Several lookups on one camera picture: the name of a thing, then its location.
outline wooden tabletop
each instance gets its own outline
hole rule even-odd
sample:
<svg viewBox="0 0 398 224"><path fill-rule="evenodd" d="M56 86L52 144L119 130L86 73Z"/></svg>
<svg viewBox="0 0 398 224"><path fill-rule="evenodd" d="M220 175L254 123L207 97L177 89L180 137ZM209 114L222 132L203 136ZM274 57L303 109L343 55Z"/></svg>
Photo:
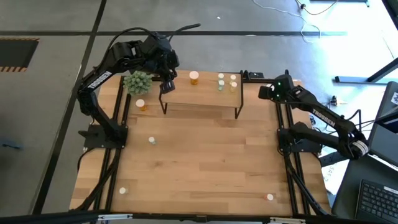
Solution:
<svg viewBox="0 0 398 224"><path fill-rule="evenodd" d="M175 90L162 95L164 103L181 103L191 105L227 106L239 108L241 106L241 75L236 75L236 91L231 93L229 76L225 74L226 82L222 91L218 90L218 73L199 72L197 85L190 84L189 73L191 71L178 71L178 77L174 79Z"/></svg>
<svg viewBox="0 0 398 224"><path fill-rule="evenodd" d="M113 112L119 79L109 79L99 93L99 104L108 115ZM285 165L277 152L275 104L257 97L260 86L244 84L244 107L238 119L233 110L219 106L171 104L164 115L158 101L158 83L154 83L151 94L140 97L148 104L147 111L140 111L134 103L138 97L133 97L111 210L291 215ZM294 122L310 125L308 113L293 110L293 116ZM156 145L148 142L150 136L155 137ZM104 150L96 149L83 158L70 208L79 206L93 190L103 156ZM312 154L300 156L306 186L330 211L319 161ZM121 187L128 193L121 195ZM295 188L298 209L303 212L300 191ZM101 208L107 191L105 187ZM267 194L274 199L265 200Z"/></svg>

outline keyboard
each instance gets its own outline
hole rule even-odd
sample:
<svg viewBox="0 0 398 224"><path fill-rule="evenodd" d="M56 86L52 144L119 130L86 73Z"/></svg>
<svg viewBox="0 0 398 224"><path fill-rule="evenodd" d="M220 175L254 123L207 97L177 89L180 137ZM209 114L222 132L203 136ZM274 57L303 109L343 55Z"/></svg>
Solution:
<svg viewBox="0 0 398 224"><path fill-rule="evenodd" d="M398 224L398 190L362 180L356 219Z"/></svg>

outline concrete floor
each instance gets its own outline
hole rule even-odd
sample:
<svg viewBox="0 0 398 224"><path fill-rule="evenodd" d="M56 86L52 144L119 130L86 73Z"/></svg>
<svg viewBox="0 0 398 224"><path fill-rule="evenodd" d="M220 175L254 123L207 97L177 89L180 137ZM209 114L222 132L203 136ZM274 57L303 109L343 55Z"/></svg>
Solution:
<svg viewBox="0 0 398 224"><path fill-rule="evenodd" d="M258 2L299 13L294 0ZM315 12L329 5L304 3ZM100 1L95 0L39 0L35 3L3 0L0 1L0 34L5 30L90 32L99 6ZM305 43L301 36L176 36L172 46L180 58L180 69L251 70L274 78L288 68L319 101L326 102L331 95L347 101L348 105L335 108L338 113L350 115L361 108L363 120L373 119L385 87L341 85L333 83L332 78L337 75L369 76L398 56L393 41L397 31L381 2L371 1L370 8L364 3L339 2L320 16L304 12L303 15L324 32L344 31L348 35L320 40L309 37L314 44ZM297 17L261 9L250 0L109 0L99 31L134 26L175 30L197 22L202 23L197 30L211 31L300 31L303 25ZM96 37L86 72L99 63L111 38ZM120 41L143 38L124 36ZM0 150L2 217L25 215L32 208L87 41L88 36L42 36L28 71L0 73L0 136L24 146L20 151ZM372 100L365 97L368 94L374 96ZM45 213L68 210L76 163L83 145L83 138L77 131L86 129L89 122L76 104L45 203Z"/></svg>

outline green plant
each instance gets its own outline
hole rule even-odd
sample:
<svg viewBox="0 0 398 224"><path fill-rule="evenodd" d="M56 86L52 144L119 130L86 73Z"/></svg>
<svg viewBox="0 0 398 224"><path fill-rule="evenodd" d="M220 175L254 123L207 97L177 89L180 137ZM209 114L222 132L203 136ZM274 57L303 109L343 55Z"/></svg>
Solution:
<svg viewBox="0 0 398 224"><path fill-rule="evenodd" d="M124 77L123 87L132 96L146 94L152 86L152 77L145 72L135 71L133 74Z"/></svg>

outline white bottle cap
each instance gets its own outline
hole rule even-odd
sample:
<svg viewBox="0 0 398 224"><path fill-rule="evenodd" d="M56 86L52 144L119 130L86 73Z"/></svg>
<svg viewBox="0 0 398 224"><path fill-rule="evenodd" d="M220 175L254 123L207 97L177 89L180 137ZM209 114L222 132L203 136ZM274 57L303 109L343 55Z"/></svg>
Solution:
<svg viewBox="0 0 398 224"><path fill-rule="evenodd" d="M273 199L274 199L274 196L273 196L272 194L267 194L267 199L268 199L268 200L273 200Z"/></svg>
<svg viewBox="0 0 398 224"><path fill-rule="evenodd" d="M124 187L121 187L121 188L119 189L119 193L120 193L120 194L126 194L126 193L127 193L127 189L125 189Z"/></svg>
<svg viewBox="0 0 398 224"><path fill-rule="evenodd" d="M145 101L142 99L139 99L136 101L136 106L138 107L143 107L145 105Z"/></svg>
<svg viewBox="0 0 398 224"><path fill-rule="evenodd" d="M197 79L197 78L199 78L199 73L197 71L192 71L189 73L189 77L191 79Z"/></svg>

